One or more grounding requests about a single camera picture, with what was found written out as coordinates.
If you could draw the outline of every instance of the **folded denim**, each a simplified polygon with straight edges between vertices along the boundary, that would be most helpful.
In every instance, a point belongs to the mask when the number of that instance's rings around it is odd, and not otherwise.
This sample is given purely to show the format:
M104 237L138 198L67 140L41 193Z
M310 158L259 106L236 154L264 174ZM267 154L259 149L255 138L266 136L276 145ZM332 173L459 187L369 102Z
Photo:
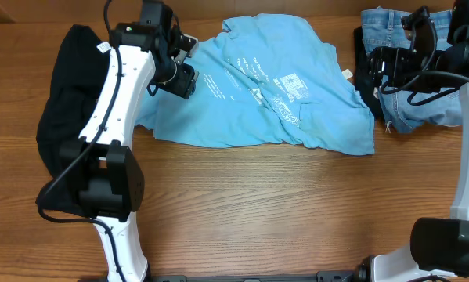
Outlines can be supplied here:
M381 46L408 49L411 41L406 38L405 31L402 29L401 17L409 14L382 8L362 11L361 24L366 53L369 54L376 47ZM450 11L431 13L431 19L435 23L438 34L438 50L446 50L451 46L446 41L451 18ZM444 126L462 125L458 92L423 106L408 104L407 99L411 93L401 91L392 95L379 95L387 125L393 125L401 133L410 133L424 122ZM433 95L434 93L419 93L413 101L421 101Z

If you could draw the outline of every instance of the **blue cloth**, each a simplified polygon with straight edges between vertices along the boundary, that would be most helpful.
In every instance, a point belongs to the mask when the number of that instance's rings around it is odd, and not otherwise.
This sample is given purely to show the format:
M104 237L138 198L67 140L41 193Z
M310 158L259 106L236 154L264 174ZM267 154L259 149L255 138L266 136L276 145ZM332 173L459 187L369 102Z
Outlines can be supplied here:
M374 9L361 12L363 27L363 43L369 54L376 47L387 46L409 49L411 41L406 39L401 26L401 17L408 12L386 9ZM431 13L438 34L438 50L446 50L451 45L446 41L452 13L450 11ZM447 95L423 106L408 104L408 96L412 92L401 91L392 95L380 95L382 111L386 123L393 124L398 132L409 133L415 128L429 122L433 125L458 126L462 125L462 114L459 103L459 93ZM433 94L419 93L414 102L427 99Z
M342 75L336 49L302 18L242 16L223 22L186 62L200 72L189 100L146 96L137 124L157 139L225 148L304 144L373 154L373 115Z

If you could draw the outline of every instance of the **black cloth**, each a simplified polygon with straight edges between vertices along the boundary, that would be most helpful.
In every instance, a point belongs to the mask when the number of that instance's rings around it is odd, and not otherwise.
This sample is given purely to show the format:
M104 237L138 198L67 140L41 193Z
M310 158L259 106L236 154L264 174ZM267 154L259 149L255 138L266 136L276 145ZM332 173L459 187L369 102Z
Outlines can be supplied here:
M379 99L375 98L373 91L372 76L368 73L369 62L366 56L365 45L363 44L363 28L354 30L354 53L356 58L356 72L354 73L355 87L361 95L363 102L370 108L375 119L384 119L382 106Z
M61 144L78 138L102 92L110 57L108 52L102 54L96 48L101 42L90 27L74 25L60 46L53 68L50 97L36 136L39 154L54 178L62 172L59 156ZM81 209L72 201L65 182L48 194L41 207L82 215Z

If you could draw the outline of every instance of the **wooden table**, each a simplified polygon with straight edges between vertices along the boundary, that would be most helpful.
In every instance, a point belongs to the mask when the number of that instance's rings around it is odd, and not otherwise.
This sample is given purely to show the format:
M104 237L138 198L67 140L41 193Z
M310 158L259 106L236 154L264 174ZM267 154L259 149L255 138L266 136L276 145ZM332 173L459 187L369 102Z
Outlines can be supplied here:
M360 18L308 19L354 68ZM90 23L106 38L101 23ZM0 25L0 281L99 277L95 229L41 219L34 200L50 180L35 142L66 23ZM206 40L221 20L182 29ZM155 275L262 275L351 269L409 242L414 222L448 217L459 175L461 130L411 135L375 130L377 153L351 157L303 146L210 150L135 131L145 173L140 240Z

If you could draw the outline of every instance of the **blue t-shirt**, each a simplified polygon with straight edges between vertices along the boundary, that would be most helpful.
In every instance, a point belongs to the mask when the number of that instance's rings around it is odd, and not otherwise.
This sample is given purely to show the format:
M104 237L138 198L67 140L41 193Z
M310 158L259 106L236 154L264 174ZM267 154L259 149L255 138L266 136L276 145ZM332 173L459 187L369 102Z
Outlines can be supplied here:
M335 48L302 18L242 16L186 62L200 72L189 100L146 96L137 124L154 137L225 148L303 144L373 154L373 115L341 73Z

